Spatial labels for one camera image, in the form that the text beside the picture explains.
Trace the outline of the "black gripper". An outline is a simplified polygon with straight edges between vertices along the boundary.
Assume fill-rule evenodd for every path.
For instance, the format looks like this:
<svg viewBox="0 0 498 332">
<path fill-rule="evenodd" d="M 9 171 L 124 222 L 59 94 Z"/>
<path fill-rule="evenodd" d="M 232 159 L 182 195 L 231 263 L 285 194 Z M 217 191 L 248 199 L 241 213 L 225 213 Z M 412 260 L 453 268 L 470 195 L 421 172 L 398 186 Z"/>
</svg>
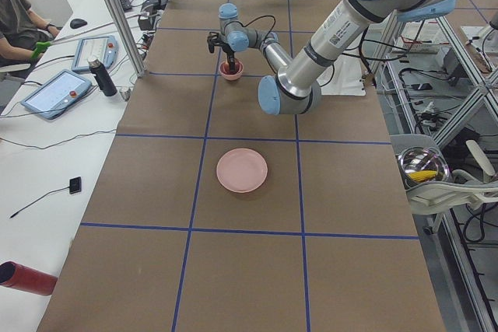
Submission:
<svg viewBox="0 0 498 332">
<path fill-rule="evenodd" d="M 230 47 L 229 44 L 222 43 L 221 48 L 226 54 L 226 63 L 228 65 L 228 72 L 236 71 L 236 58 L 234 57 L 235 51 Z"/>
</svg>

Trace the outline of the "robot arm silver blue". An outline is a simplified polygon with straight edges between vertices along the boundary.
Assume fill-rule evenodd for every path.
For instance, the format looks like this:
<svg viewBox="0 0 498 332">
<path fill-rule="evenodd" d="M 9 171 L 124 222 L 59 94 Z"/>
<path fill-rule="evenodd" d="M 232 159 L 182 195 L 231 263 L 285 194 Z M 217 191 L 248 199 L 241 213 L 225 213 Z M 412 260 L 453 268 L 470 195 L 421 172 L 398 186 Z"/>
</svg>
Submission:
<svg viewBox="0 0 498 332">
<path fill-rule="evenodd" d="M 381 23 L 395 12 L 406 23 L 444 16 L 457 0 L 341 0 L 296 57 L 291 58 L 269 31 L 251 29 L 238 19 L 232 3 L 219 7 L 219 31 L 207 37 L 209 50 L 220 47 L 229 71 L 235 70 L 234 55 L 258 49 L 275 69 L 258 86 L 258 102 L 267 114 L 304 114 L 321 98 L 318 77 L 371 24 Z"/>
</svg>

